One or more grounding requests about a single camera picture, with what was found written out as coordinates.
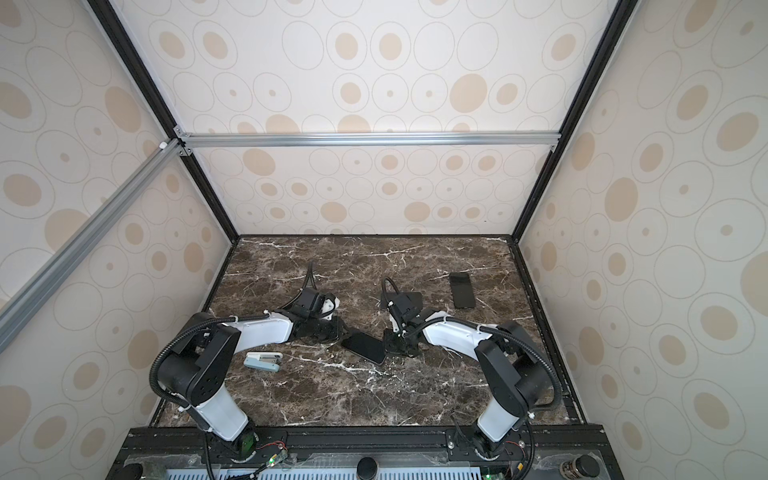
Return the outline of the black phone with pink case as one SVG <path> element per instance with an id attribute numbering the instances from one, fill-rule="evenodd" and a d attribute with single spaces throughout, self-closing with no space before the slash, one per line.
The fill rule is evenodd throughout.
<path id="1" fill-rule="evenodd" d="M 382 340 L 364 332 L 353 332 L 341 340 L 341 346 L 355 355 L 381 365 L 386 359 L 386 348 Z"/>

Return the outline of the blue-edged phone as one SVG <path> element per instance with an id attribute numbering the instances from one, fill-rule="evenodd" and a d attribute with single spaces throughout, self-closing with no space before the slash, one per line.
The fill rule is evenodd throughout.
<path id="1" fill-rule="evenodd" d="M 387 294 L 382 294 L 380 298 L 380 309 L 389 309 L 390 303 L 401 311 L 414 310 L 419 312 L 423 309 L 423 295 L 420 292 L 389 292 Z"/>

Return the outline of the silver-edged black phone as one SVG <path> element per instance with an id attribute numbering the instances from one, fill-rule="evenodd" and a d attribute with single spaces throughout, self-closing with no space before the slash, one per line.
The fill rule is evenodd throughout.
<path id="1" fill-rule="evenodd" d="M 467 272 L 451 272 L 448 276 L 454 307 L 456 309 L 473 309 L 476 298 Z"/>

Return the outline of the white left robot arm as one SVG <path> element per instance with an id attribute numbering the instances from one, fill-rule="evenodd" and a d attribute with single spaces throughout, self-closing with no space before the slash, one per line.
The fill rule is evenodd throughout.
<path id="1" fill-rule="evenodd" d="M 337 297 L 322 293 L 309 265 L 300 291 L 274 311 L 237 317 L 194 314 L 163 347 L 149 370 L 149 386 L 196 422 L 205 438 L 244 460 L 256 450 L 253 421 L 228 392 L 225 378 L 236 354 L 295 340 L 330 343 L 344 333 Z"/>

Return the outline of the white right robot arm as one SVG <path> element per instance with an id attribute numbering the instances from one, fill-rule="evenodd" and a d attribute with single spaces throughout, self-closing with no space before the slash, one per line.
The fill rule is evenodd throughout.
<path id="1" fill-rule="evenodd" d="M 535 455 L 531 420 L 562 402 L 558 374 L 525 328 L 515 320 L 477 324 L 429 309 L 421 293 L 402 291 L 389 277 L 381 281 L 380 304 L 391 322 L 384 333 L 388 353 L 413 358 L 425 343 L 477 361 L 491 397 L 464 441 L 480 459 L 492 461 L 506 451 L 508 435 L 524 428 L 528 440 L 520 447 L 522 461 L 511 477 L 525 478 Z"/>

